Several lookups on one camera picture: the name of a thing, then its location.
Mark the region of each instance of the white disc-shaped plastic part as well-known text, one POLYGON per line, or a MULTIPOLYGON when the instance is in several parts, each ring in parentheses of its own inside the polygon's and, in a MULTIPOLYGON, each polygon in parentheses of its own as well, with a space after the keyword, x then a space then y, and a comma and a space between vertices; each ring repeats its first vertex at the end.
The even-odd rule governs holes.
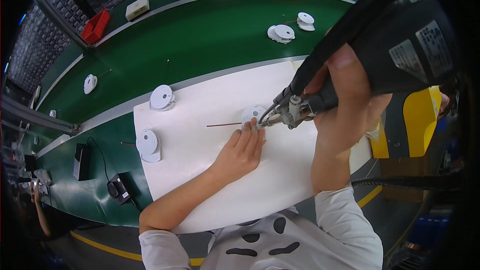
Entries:
POLYGON ((89 74, 83 82, 83 93, 88 94, 92 92, 97 86, 97 81, 98 78, 95 75, 89 74))
POLYGON ((173 107, 175 95, 167 85, 161 85, 150 95, 150 108, 153 110, 168 111, 173 107))
POLYGON ((245 122, 250 121, 254 117, 258 121, 264 113, 265 113, 265 109, 263 107, 261 107, 260 105, 252 105, 252 106, 247 107, 241 113, 241 124, 242 124, 242 126, 245 124, 245 122))
POLYGON ((313 24, 315 22, 314 17, 304 12, 299 12, 298 18, 300 18, 300 20, 308 24, 313 24))
POLYGON ((284 39, 295 39, 295 32, 288 25, 280 24, 275 26, 275 33, 284 39))
POLYGON ((150 129, 144 129, 137 141, 137 150, 141 155, 153 154, 159 145, 157 135, 150 129))

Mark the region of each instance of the white shirt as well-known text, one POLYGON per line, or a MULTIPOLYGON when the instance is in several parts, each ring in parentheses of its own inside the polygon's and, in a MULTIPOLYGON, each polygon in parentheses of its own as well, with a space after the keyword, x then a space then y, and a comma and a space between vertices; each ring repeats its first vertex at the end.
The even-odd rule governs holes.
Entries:
MULTIPOLYGON (((380 237, 355 202, 351 184, 315 197, 317 224, 291 210, 249 226, 218 229, 201 270, 381 269, 380 237)), ((176 235, 150 230, 139 237, 146 270, 191 269, 176 235)))

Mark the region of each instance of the gray floor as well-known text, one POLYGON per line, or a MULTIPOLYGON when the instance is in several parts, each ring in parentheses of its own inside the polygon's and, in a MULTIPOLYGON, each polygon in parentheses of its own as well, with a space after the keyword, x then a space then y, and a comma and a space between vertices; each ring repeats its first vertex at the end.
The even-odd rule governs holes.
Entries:
MULTIPOLYGON (((380 163, 370 159, 362 168, 353 173, 351 179, 380 176, 380 163)), ((357 186, 354 188, 355 200, 359 201, 370 193, 375 186, 357 186)), ((295 205, 298 212, 315 223, 315 204, 313 197, 295 205)), ((375 232, 380 236, 384 252, 388 252, 399 240, 418 213, 421 203, 400 202, 384 199, 382 194, 375 196, 362 209, 375 232)), ((140 254, 138 229, 130 227, 108 226, 75 233, 105 246, 140 254)), ((209 232, 180 235, 180 242, 190 258, 204 258, 212 234, 209 232)), ((65 236, 49 242, 51 249, 62 257, 63 261, 75 270, 95 269, 144 269, 142 262, 114 255, 92 247, 72 236, 65 236)))

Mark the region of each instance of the plastic bag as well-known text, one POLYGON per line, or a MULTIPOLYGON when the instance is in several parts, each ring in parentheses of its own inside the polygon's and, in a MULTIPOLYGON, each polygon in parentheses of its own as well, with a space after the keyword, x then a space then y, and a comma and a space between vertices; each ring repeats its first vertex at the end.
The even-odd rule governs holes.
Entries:
POLYGON ((385 127, 385 118, 387 117, 387 110, 384 110, 381 115, 380 115, 380 118, 378 118, 377 122, 372 126, 370 127, 367 132, 365 133, 365 135, 369 138, 369 139, 372 139, 374 140, 375 142, 378 142, 379 138, 380 138, 380 132, 384 129, 385 127))
POLYGON ((52 184, 52 180, 50 178, 50 175, 45 169, 37 169, 37 170, 33 171, 33 174, 35 174, 35 176, 44 185, 50 186, 52 184))

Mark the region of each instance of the red plastic bin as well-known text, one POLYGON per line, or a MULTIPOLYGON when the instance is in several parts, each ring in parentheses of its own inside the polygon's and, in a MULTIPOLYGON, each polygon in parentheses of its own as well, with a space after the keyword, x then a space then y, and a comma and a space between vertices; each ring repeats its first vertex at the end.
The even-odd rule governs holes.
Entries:
POLYGON ((81 32, 82 38, 90 44, 97 42, 102 37, 102 33, 109 19, 110 14, 105 7, 100 13, 88 20, 85 28, 81 32))

